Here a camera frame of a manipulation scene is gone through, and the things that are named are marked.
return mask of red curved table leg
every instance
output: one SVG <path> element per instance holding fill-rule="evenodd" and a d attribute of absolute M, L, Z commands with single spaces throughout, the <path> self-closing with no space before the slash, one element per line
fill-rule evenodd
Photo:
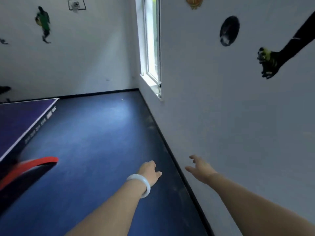
<path fill-rule="evenodd" d="M 28 160 L 18 163 L 1 181 L 0 190 L 9 185 L 12 181 L 33 167 L 49 163 L 57 163 L 58 157 L 48 156 L 35 160 Z"/>

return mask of gray wall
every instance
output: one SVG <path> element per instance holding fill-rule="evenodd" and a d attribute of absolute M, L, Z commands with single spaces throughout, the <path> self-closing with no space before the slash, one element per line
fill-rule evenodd
<path fill-rule="evenodd" d="M 315 41 L 272 79 L 260 47 L 280 51 L 315 10 L 315 0 L 185 0 L 161 3 L 164 102 L 139 78 L 164 137 L 184 170 L 203 156 L 220 173 L 315 223 Z M 219 31 L 240 20 L 234 44 Z M 186 173 L 216 235 L 241 235 L 218 195 Z"/>
<path fill-rule="evenodd" d="M 1 0 L 0 85 L 12 91 L 0 101 L 44 98 L 136 86 L 129 0 L 84 0 L 69 11 L 67 0 Z M 52 44 L 41 40 L 37 6 L 48 12 Z"/>

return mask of white bangle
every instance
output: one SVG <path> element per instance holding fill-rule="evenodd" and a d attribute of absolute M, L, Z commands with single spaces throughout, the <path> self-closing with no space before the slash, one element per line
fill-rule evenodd
<path fill-rule="evenodd" d="M 133 179 L 142 181 L 146 185 L 147 190 L 146 190 L 146 192 L 143 193 L 141 198 L 147 197 L 148 194 L 150 193 L 150 190 L 151 190 L 151 187 L 150 187 L 150 184 L 149 184 L 148 180 L 142 175 L 134 174 L 134 175 L 129 176 L 126 181 L 130 181 L 130 180 L 133 180 Z"/>

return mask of blue floor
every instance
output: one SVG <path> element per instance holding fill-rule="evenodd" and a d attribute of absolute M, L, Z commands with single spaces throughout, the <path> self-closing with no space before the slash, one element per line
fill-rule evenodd
<path fill-rule="evenodd" d="M 44 156 L 59 163 L 5 212 L 1 235 L 64 235 L 150 160 L 163 175 L 128 235 L 207 235 L 138 91 L 58 101 L 21 154 Z"/>

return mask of forearm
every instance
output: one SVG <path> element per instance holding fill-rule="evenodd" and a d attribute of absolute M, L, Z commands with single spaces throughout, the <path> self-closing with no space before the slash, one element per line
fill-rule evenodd
<path fill-rule="evenodd" d="M 244 236 L 315 235 L 314 225 L 304 218 L 220 174 L 209 177 L 208 185 L 219 194 Z"/>
<path fill-rule="evenodd" d="M 141 195 L 146 186 L 130 180 L 99 208 L 88 215 L 66 236 L 126 236 Z"/>

